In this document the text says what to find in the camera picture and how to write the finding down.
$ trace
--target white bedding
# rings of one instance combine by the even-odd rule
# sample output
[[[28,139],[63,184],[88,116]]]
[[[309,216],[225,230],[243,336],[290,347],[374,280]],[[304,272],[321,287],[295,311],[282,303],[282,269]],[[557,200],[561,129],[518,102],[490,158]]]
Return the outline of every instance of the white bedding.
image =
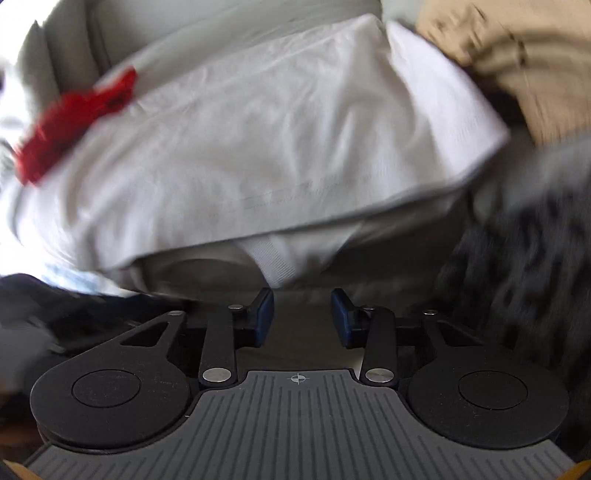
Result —
[[[459,69],[366,15],[141,96],[97,123],[39,188],[24,189],[15,230],[53,261],[106,271],[454,189],[507,135]],[[319,238],[324,254],[340,248]]]

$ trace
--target black circular disc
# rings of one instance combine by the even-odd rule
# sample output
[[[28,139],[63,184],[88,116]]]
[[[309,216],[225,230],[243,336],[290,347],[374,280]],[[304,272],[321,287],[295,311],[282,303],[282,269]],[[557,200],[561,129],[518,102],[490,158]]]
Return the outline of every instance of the black circular disc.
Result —
[[[97,348],[46,372],[31,392],[31,410],[49,438],[104,450],[172,426],[189,399],[185,375],[161,352]]]
[[[72,394],[89,407],[111,408],[133,400],[141,386],[138,377],[124,370],[99,370],[76,380]]]
[[[479,448],[515,449],[551,437],[569,407],[542,367],[487,347],[450,348],[408,386],[417,417],[440,435]]]

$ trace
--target crosshair marking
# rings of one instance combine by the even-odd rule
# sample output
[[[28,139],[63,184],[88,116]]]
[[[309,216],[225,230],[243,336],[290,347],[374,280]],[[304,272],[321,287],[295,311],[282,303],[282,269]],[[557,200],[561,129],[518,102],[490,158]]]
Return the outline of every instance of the crosshair marking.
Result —
[[[300,373],[298,373],[297,375],[294,375],[293,377],[291,377],[290,380],[293,383],[297,383],[299,385],[302,382],[305,382],[306,380],[308,380],[308,378],[304,377],[303,375],[300,375]]]

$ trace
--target gray ribbed base plate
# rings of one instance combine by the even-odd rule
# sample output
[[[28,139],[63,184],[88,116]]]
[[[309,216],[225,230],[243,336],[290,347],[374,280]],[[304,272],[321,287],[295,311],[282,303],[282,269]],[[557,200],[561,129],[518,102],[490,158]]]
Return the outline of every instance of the gray ribbed base plate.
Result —
[[[549,441],[506,451],[453,443],[393,390],[337,370],[250,372],[237,387],[203,394],[149,446],[116,455],[50,446],[29,468],[43,480],[554,480],[572,465]]]

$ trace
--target white pillow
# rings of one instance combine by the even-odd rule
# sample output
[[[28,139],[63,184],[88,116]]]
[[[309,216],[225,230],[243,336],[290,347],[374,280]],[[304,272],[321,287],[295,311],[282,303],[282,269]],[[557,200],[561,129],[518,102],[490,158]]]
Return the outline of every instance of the white pillow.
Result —
[[[43,29],[33,23],[14,65],[4,68],[0,93],[0,178],[11,149],[25,140],[39,115],[60,96]]]

